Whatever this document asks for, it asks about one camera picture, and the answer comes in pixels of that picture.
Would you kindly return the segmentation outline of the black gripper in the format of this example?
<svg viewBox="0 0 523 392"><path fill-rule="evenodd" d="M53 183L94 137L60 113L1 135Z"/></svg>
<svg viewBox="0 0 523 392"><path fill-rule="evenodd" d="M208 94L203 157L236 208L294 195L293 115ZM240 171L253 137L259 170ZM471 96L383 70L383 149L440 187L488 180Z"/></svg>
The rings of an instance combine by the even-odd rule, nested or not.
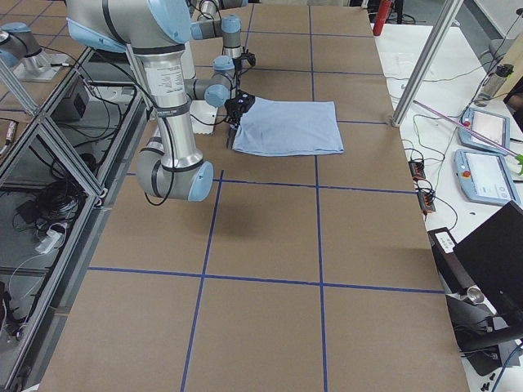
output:
<svg viewBox="0 0 523 392"><path fill-rule="evenodd" d="M256 97L246 91L237 91L234 98L225 102L226 123L232 127L238 127L240 120L254 105Z"/></svg>
<svg viewBox="0 0 523 392"><path fill-rule="evenodd" d="M244 49L238 58L233 59L233 62L235 66L235 76L241 77L256 66L257 58L254 53L248 49Z"/></svg>

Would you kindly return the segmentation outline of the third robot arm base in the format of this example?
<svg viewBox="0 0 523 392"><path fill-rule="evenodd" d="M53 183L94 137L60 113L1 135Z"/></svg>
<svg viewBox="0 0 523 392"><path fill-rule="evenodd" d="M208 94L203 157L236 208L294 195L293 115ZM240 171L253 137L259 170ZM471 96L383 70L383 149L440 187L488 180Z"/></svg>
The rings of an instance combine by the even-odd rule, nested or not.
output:
<svg viewBox="0 0 523 392"><path fill-rule="evenodd" d="M46 52L27 24L12 22L1 26L1 60L21 81L50 82L69 56Z"/></svg>

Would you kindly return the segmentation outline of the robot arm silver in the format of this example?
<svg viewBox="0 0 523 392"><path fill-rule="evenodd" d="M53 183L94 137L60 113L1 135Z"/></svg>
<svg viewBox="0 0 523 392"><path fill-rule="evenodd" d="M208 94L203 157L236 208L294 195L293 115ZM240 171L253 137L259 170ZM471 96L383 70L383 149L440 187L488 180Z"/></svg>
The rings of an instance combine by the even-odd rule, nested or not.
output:
<svg viewBox="0 0 523 392"><path fill-rule="evenodd" d="M196 21L191 25L192 38L194 40L221 38L222 55L232 59L234 76L238 80L256 65L256 56L241 42L240 18L222 12L247 5L248 1L242 0L189 1L190 14L196 12Z"/></svg>
<svg viewBox="0 0 523 392"><path fill-rule="evenodd" d="M102 51L132 53L142 64L145 91L157 130L139 153L137 180L148 196L201 202L210 193L213 165L197 148L190 116L193 100L220 108L238 94L241 62L249 54L236 15L219 11L245 1L68 1L67 23L77 42ZM223 52L209 79L185 75L190 40L221 38Z"/></svg>

